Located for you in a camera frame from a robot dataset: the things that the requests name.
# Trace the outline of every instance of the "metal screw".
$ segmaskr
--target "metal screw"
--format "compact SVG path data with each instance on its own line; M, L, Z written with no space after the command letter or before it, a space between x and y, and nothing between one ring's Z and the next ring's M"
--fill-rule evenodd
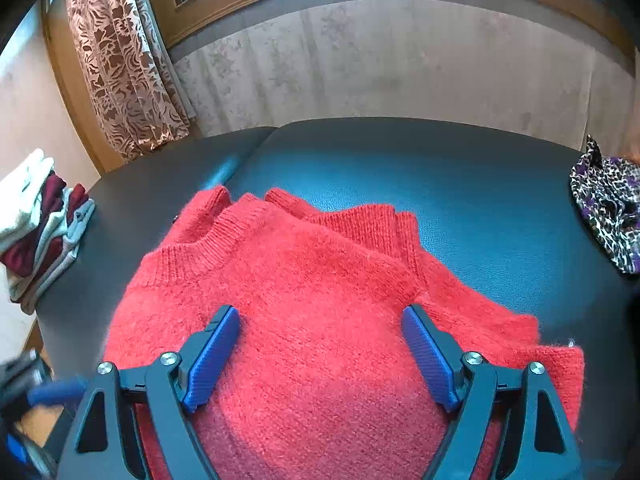
M113 370L113 363L110 363L108 361L105 361L103 363L100 363L98 365L98 373L100 375L106 375L111 373L111 370Z
M175 352L165 352L160 356L160 362L164 366L171 366L178 360L178 354Z
M467 352L465 354L465 361L470 365L479 365L482 362L482 354L478 352Z
M538 361L533 361L529 365L529 370L531 370L536 375L542 375L543 373L545 373L545 366L542 363L539 363Z

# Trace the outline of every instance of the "folded red sweater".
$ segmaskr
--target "folded red sweater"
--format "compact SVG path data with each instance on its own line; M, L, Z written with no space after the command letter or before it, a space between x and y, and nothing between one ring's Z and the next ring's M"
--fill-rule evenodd
M238 344L193 417L223 479L421 478L447 419L400 332L411 303L494 364L543 362L575 426L581 350L538 345L532 317L466 288L417 235L414 216L390 206L319 213L279 190L233 205L221 187L200 192L144 257L105 359L149 364L221 304L238 308ZM154 478L168 478L143 408L139 419ZM499 429L476 478L489 471Z

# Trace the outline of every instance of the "brown patterned curtain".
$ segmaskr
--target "brown patterned curtain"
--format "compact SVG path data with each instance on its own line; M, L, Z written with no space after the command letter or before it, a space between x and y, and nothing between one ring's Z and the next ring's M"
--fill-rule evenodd
M66 0L69 25L98 124L125 160L189 131L148 0Z

